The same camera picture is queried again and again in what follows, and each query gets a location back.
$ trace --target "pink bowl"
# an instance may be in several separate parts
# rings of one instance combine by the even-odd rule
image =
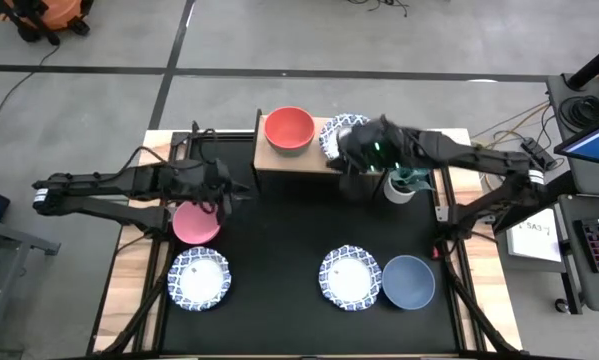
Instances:
[[[207,243],[212,240],[221,226],[217,224],[215,211],[206,214],[198,205],[192,205],[191,202],[185,202],[177,208],[175,216],[172,219],[172,226],[175,235],[179,240],[193,245]]]

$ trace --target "bowl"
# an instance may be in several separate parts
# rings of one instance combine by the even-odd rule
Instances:
[[[212,240],[221,226],[217,224],[217,210],[206,214],[199,205],[191,202],[181,204],[172,218],[172,227],[179,240],[193,245],[205,244]]]
[[[418,310],[428,305],[435,294],[435,277],[421,259],[401,255],[383,269],[383,292],[397,307]]]
[[[287,106],[268,115],[264,133],[270,145],[281,155],[301,155],[312,143],[315,123],[304,109]]]

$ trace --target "blue bowl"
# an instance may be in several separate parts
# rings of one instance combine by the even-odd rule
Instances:
[[[435,295],[435,276],[419,258],[401,255],[383,269],[383,292],[397,307],[418,310]]]

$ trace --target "plate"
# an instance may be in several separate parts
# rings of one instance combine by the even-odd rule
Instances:
[[[319,287],[326,299],[346,311],[372,306],[381,290],[381,268],[366,250],[344,245],[332,250],[319,268]]]
[[[370,121],[370,118],[359,114],[339,114],[328,120],[319,133],[319,147],[321,147],[321,151],[323,151],[328,160],[339,157],[337,132],[340,128],[363,125],[368,121]]]
[[[215,306],[226,294],[231,282],[226,258],[202,246],[179,254],[168,271],[170,298],[190,311],[203,311]]]

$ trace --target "floor line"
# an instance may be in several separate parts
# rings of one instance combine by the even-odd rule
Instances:
[[[122,74],[162,75],[164,67],[117,67],[117,66],[55,66],[55,65],[0,65],[0,72],[36,72],[57,74]]]
[[[150,116],[148,130],[159,129],[161,116],[163,115],[163,110],[166,106],[166,100],[168,99],[168,93],[170,92],[170,84],[172,84],[172,78],[177,67],[177,62],[179,61],[181,47],[183,46],[183,41],[186,37],[186,31],[188,30],[188,24],[190,22],[190,17],[192,16],[194,4],[195,0],[186,0],[186,5],[183,8],[183,13],[181,14],[181,19],[179,20],[177,35],[175,36],[175,41],[170,52],[170,58],[168,58],[166,72],[163,76],[163,80],[161,81],[161,87],[159,88],[159,93],[157,94],[155,107],[153,108],[152,115]]]
[[[178,76],[199,77],[261,77],[261,78],[320,78],[320,79],[372,79],[372,80],[432,80],[432,81],[483,81],[543,83],[548,75],[525,74],[471,74],[425,73],[397,71],[354,70],[285,70],[285,69],[216,69],[179,68]]]

